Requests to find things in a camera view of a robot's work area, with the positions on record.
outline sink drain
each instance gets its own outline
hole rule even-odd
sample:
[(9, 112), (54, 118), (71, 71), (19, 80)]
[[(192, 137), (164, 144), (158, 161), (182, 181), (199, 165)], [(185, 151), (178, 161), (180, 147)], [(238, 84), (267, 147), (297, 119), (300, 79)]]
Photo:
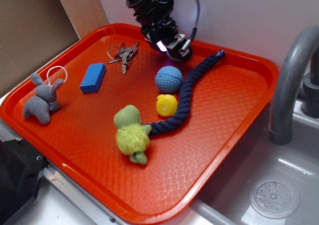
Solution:
[(251, 187), (249, 201), (264, 217), (283, 219), (297, 210), (299, 193), (287, 180), (279, 177), (263, 177)]

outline gray faucet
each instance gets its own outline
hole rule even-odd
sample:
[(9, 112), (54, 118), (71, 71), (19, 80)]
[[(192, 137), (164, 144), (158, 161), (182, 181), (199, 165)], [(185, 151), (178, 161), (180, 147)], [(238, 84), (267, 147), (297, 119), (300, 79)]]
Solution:
[[(310, 73), (304, 76), (308, 63)], [(303, 30), (294, 41), (281, 69), (271, 106), (270, 141), (284, 145), (292, 139), (292, 117), (298, 92), (302, 111), (319, 117), (319, 25)]]

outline blue block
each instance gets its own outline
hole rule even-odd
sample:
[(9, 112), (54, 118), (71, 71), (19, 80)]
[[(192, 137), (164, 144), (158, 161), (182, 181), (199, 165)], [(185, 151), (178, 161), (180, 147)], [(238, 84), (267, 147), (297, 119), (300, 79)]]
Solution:
[(80, 86), (82, 92), (86, 94), (99, 91), (105, 72), (104, 63), (90, 64)]

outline fluffy green body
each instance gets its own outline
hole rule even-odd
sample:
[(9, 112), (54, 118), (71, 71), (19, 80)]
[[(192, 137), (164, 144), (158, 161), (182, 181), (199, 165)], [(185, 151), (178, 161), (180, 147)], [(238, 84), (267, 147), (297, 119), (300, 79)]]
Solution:
[(123, 154), (131, 155), (145, 151), (149, 147), (150, 139), (143, 129), (144, 126), (131, 124), (117, 130), (117, 145)]

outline orange tray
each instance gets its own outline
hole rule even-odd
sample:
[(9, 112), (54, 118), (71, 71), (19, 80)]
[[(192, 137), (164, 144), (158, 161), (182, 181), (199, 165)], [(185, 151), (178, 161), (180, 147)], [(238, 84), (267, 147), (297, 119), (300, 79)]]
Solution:
[[(110, 46), (140, 42), (127, 74), (107, 64)], [(69, 77), (57, 92), (61, 109), (43, 126), (24, 119), (22, 108), (34, 95), (30, 79), (20, 84), (0, 107), (1, 118), (121, 219), (154, 224), (181, 212), (197, 195), (245, 131), (270, 101), (278, 77), (263, 58), (194, 41), (193, 56), (172, 62), (150, 49), (139, 28), (125, 24), (103, 27), (38, 71), (61, 65)], [(164, 120), (156, 112), (157, 71), (166, 65), (187, 76), (204, 58), (224, 49), (226, 56), (194, 86), (189, 119), (177, 130), (151, 137), (146, 166), (133, 164), (116, 146), (114, 115), (128, 104), (141, 112), (142, 123)], [(103, 62), (107, 72), (96, 93), (83, 94), (81, 81), (90, 64)], [(64, 78), (51, 71), (51, 81)]]

